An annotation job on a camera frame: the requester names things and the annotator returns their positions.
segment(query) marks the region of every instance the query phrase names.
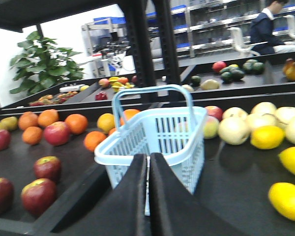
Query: white chair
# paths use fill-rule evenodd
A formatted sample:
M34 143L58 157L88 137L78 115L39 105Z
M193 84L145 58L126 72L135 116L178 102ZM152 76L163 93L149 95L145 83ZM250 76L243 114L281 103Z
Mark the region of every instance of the white chair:
M286 15L284 16L287 19L287 25L289 27L289 36L295 39L295 16L294 15Z
M228 30L231 31L231 35L233 38L233 47L236 51L240 53L242 57L249 57L250 54L255 56L260 56L259 53L252 50L255 45L264 44L266 42L261 43L253 43L246 45L242 36L241 28L238 27L230 27Z

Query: white wall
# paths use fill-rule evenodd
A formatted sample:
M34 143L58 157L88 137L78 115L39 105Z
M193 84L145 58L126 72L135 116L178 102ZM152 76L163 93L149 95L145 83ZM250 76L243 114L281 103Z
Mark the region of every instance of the white wall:
M117 5L106 6L92 11L84 12L70 17L65 17L51 22L42 23L43 34L48 38L55 38L59 47L73 48L74 51L83 52L83 54L73 57L80 62L86 57L86 48L82 37L81 25L90 23L93 18L98 17L122 17L123 12ZM17 43L24 41L25 38L36 27L23 29L23 33L12 32L0 29L0 107L16 102L24 97L25 93L10 94L9 90L17 88L21 81L12 81L15 71L10 70L9 62L16 54L21 52ZM84 79L94 78L90 64L85 64Z

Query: orange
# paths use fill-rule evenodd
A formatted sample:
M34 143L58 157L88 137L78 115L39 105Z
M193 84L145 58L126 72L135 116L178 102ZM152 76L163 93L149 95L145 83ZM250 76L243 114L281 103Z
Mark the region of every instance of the orange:
M106 139L106 135L100 131L89 132L84 138L84 146L94 152L95 148Z
M59 114L55 109L44 110L38 116L38 124L42 127L47 127L56 121L59 121Z
M41 141L43 130L37 126L28 127L22 134L22 140L29 145L36 145Z
M104 134L108 134L108 132L115 127L114 115L111 113L102 114L97 120L97 127L100 128Z
M23 113L19 120L18 125L19 128L22 130L26 130L26 128L31 126L38 126L38 115L36 115L34 112L25 112Z
M72 134L82 134L88 127L88 119L81 114L71 114L64 122L69 126Z
M109 133L108 133L108 136L111 135L112 133L114 133L116 131L116 127L115 128L112 128Z
M139 113L140 111L137 109L127 109L124 110L124 116L126 117L126 120L130 120L135 114ZM123 118L120 118L120 124L124 125Z

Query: avocado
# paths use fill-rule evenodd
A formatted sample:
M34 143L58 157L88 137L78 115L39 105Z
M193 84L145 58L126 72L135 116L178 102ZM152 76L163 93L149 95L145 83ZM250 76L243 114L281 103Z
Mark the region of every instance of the avocado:
M223 74L224 72L230 72L230 69L234 68L233 66L227 66L223 69L220 70L220 75Z
M246 74L252 74L253 73L252 66L253 66L253 63L245 62L242 65L242 69L245 71Z
M223 74L221 74L221 77L225 83L230 83L233 81L231 72L226 71Z
M256 62L252 65L252 70L256 75L260 75L265 70L265 64L262 62Z
M258 62L258 60L255 60L255 59L249 59L249 60L247 60L246 62L251 63L251 64L254 64L254 63Z
M191 86L198 87L201 83L201 77L198 75L194 75L191 77Z
M234 81L239 81L245 76L245 73L242 70L237 68L230 70L230 73Z

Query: person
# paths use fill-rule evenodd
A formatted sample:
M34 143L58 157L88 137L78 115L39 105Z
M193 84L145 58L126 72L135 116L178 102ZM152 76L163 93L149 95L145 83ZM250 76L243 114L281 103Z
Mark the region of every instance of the person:
M267 7L252 20L250 27L250 43L266 43L255 45L252 50L261 55L295 51L293 42L283 42L273 35L273 15L278 14L287 2L288 0L266 0Z

